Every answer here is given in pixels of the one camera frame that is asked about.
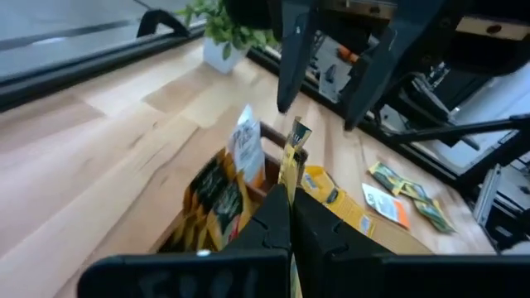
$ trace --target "wooden tabletop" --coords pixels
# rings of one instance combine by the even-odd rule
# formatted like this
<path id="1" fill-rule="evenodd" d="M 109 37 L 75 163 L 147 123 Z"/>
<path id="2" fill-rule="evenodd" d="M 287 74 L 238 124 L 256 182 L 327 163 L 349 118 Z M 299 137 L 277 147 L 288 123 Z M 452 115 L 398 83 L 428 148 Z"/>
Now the wooden tabletop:
<path id="1" fill-rule="evenodd" d="M 361 183 L 379 187 L 366 171 L 376 161 L 441 202 L 456 233 L 438 233 L 403 199 L 410 232 L 378 234 L 394 252 L 421 252 L 400 246 L 405 237 L 424 252 L 494 252 L 456 191 L 360 130 L 344 132 L 339 117 L 303 94 L 279 114 L 276 91 L 277 77 L 249 60 L 218 74 L 194 41 L 0 114 L 2 295 L 74 297 L 91 262 L 156 251 L 184 188 L 226 144 L 246 103 L 284 133 L 302 116 L 313 130 L 307 164 L 325 166 L 359 204 L 366 207 Z"/>

